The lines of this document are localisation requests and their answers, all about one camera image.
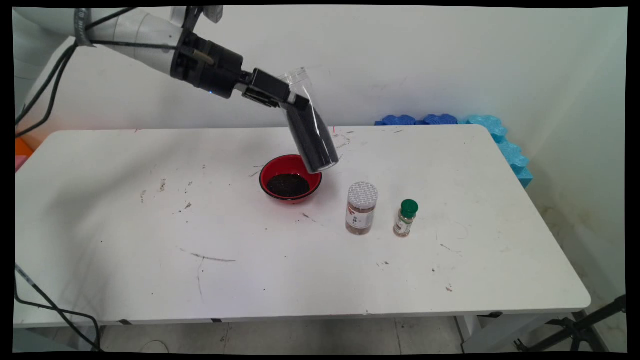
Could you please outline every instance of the green cap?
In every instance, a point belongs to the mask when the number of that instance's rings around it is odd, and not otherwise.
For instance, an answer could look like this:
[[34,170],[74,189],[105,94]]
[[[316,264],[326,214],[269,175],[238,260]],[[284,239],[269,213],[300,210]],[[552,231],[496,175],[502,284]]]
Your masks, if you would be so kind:
[[414,218],[415,214],[418,212],[418,203],[411,199],[402,201],[400,207],[400,213],[406,218]]

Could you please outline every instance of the clear plastic bottle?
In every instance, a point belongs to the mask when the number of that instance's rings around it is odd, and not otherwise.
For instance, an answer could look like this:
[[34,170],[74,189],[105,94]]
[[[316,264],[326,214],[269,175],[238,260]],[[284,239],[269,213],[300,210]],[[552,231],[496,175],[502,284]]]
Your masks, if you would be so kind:
[[360,181],[349,187],[346,227],[351,234],[364,235],[371,231],[378,189]]
[[411,200],[406,199],[402,201],[400,205],[400,210],[398,211],[398,218],[396,219],[396,224],[394,226],[394,234],[404,238],[409,235],[411,231],[411,225],[415,220],[415,214],[418,212],[418,203]]

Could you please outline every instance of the black tripod stand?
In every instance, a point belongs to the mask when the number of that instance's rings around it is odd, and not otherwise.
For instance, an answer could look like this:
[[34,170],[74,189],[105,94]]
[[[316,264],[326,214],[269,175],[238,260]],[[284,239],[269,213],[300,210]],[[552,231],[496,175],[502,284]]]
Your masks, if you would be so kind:
[[514,344],[516,345],[518,351],[521,352],[539,352],[544,351],[554,346],[555,344],[564,341],[565,339],[572,338],[573,341],[571,342],[570,351],[578,351],[578,349],[580,348],[580,343],[582,343],[583,341],[589,343],[594,351],[604,351],[602,347],[598,347],[596,345],[599,343],[599,341],[596,339],[595,333],[591,330],[591,326],[619,312],[625,314],[627,313],[627,294],[622,295],[609,305],[599,309],[598,311],[595,311],[592,314],[585,316],[584,318],[576,322],[569,318],[564,318],[562,320],[551,320],[547,322],[547,324],[549,325],[558,325],[563,327],[564,329],[531,347],[526,347],[522,343],[522,341],[520,341],[520,339],[518,339],[518,341],[514,341]]

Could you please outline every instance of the tile floor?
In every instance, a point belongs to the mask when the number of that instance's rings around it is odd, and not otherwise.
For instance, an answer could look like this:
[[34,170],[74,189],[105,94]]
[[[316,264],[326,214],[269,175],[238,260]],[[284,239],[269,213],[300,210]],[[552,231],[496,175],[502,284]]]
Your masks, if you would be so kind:
[[[492,319],[482,318],[483,326]],[[544,325],[521,338],[526,345],[557,332]],[[87,350],[68,327],[34,332]],[[109,326],[102,347],[108,352],[263,355],[458,354],[460,332],[453,317]],[[566,340],[549,351],[568,351]],[[582,344],[580,351],[590,351]],[[516,352],[508,345],[500,352]]]

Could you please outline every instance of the bowl rim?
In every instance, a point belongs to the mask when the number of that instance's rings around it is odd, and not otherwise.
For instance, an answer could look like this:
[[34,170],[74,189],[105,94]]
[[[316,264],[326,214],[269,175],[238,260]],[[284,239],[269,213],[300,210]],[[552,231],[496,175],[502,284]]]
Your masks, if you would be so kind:
[[272,193],[271,191],[269,191],[267,188],[264,187],[264,185],[262,185],[262,173],[264,171],[264,169],[267,167],[267,165],[269,165],[270,163],[274,162],[277,159],[280,158],[285,158],[288,156],[294,156],[295,158],[300,158],[302,159],[302,156],[298,155],[298,154],[287,154],[287,155],[281,155],[278,156],[277,158],[273,158],[271,160],[269,160],[268,163],[266,163],[263,167],[262,170],[260,170],[260,176],[258,177],[258,183],[260,184],[260,188],[262,189],[262,191],[269,195],[270,197],[274,198],[274,199],[278,199],[278,200],[284,200],[284,201],[293,201],[293,200],[300,200],[300,199],[304,199],[305,197],[308,197],[309,195],[313,194],[314,192],[316,192],[316,190],[320,187],[320,184],[322,183],[322,173],[318,172],[317,174],[320,175],[320,180],[318,180],[318,184],[316,185],[316,187],[314,187],[313,189],[309,190],[308,192],[299,195],[299,196],[295,196],[295,197],[282,197],[282,196],[278,196],[274,193]]

